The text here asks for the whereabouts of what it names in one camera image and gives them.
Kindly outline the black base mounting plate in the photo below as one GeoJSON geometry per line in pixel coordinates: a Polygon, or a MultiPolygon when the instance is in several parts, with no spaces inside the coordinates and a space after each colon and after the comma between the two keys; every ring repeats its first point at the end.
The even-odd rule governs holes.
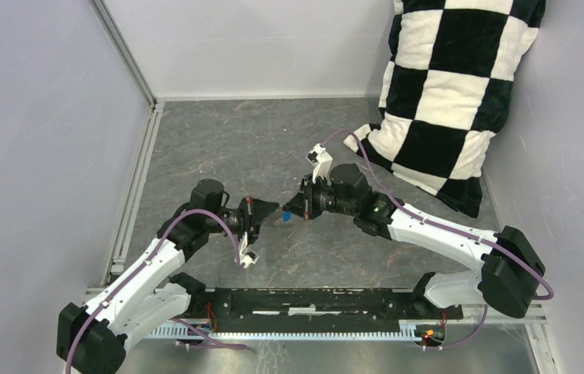
{"type": "Polygon", "coordinates": [[[388,333],[398,323],[464,316],[394,288],[215,288],[193,293],[180,318],[216,322],[219,333],[388,333]]]}

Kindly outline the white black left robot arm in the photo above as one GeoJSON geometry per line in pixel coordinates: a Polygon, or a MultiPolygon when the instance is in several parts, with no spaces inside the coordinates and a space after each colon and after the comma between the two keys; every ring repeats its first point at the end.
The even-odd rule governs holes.
{"type": "Polygon", "coordinates": [[[247,196],[236,208],[219,181],[203,179],[189,201],[165,221],[145,252],[99,295],[83,305],[69,303],[58,316],[56,353],[66,373],[115,373],[131,348],[163,323],[181,315],[199,316],[205,295],[177,283],[154,289],[204,247],[211,235],[232,244],[240,269],[255,264],[250,251],[260,227],[279,210],[279,203],[247,196]]]}

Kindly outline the black white checkered pillow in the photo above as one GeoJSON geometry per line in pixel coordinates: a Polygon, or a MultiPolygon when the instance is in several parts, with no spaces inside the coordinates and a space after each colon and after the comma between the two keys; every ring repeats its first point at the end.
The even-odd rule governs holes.
{"type": "Polygon", "coordinates": [[[508,120],[515,72],[544,1],[396,1],[378,124],[345,137],[354,153],[477,217],[483,163],[508,120]]]}

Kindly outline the aluminium frame rail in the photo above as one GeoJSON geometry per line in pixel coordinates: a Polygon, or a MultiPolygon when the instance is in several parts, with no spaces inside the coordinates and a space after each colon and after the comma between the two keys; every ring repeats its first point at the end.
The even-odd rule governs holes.
{"type": "Polygon", "coordinates": [[[162,109],[165,104],[158,101],[152,89],[147,83],[144,74],[137,65],[133,53],[130,51],[126,39],[123,37],[115,18],[105,1],[91,0],[90,4],[98,19],[104,27],[107,35],[119,54],[131,78],[136,84],[144,100],[147,103],[147,121],[140,141],[138,154],[130,177],[129,187],[126,192],[124,206],[111,240],[111,255],[105,267],[104,278],[101,285],[105,286],[117,277],[126,268],[126,259],[129,252],[133,228],[139,210],[143,189],[150,167],[150,160],[154,150],[162,109]]]}

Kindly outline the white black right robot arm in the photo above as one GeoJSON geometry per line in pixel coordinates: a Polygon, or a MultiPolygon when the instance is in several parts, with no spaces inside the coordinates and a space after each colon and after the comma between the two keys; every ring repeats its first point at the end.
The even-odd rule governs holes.
{"type": "Polygon", "coordinates": [[[546,271],[520,230],[469,228],[426,214],[373,190],[354,164],[338,165],[328,178],[306,175],[284,210],[305,220],[324,212],[350,216],[370,236],[418,245],[465,266],[461,273],[427,273],[418,282],[411,306],[422,318],[452,306],[482,304],[521,319],[537,300],[546,271]]]}

